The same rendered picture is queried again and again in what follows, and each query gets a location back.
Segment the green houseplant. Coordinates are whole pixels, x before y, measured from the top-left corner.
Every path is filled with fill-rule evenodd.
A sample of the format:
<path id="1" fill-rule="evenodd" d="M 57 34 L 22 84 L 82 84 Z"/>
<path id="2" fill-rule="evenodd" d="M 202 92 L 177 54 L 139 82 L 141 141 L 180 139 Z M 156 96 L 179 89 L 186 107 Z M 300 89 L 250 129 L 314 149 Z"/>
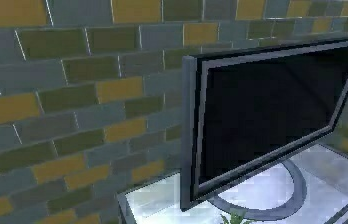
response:
<path id="1" fill-rule="evenodd" d="M 245 214 L 236 214 L 232 213 L 230 218 L 227 218 L 224 215 L 220 215 L 222 218 L 222 224 L 252 224 L 253 220 L 249 220 L 245 218 Z"/>

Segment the black flat television set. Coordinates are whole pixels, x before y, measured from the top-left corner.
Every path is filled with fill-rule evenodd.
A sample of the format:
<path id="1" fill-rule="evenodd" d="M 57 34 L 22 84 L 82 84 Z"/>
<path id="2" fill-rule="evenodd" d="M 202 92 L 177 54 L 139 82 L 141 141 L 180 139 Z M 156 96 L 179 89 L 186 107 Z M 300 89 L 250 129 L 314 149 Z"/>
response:
<path id="1" fill-rule="evenodd" d="M 348 37 L 183 57 L 181 210 L 209 202 L 254 221 L 294 215 L 307 184 L 291 158 L 334 131 L 347 100 Z M 275 165 L 293 180 L 282 205 L 221 198 Z"/>

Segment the glass top tv stand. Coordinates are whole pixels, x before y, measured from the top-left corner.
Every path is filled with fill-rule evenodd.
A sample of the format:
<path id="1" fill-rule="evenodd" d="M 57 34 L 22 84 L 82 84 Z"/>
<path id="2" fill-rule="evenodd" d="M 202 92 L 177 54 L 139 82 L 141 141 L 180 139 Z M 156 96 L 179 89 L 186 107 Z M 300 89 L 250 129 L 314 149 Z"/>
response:
<path id="1" fill-rule="evenodd" d="M 348 156 L 316 144 L 229 187 L 216 198 L 180 210 L 180 175 L 117 196 L 122 224 L 348 224 Z"/>

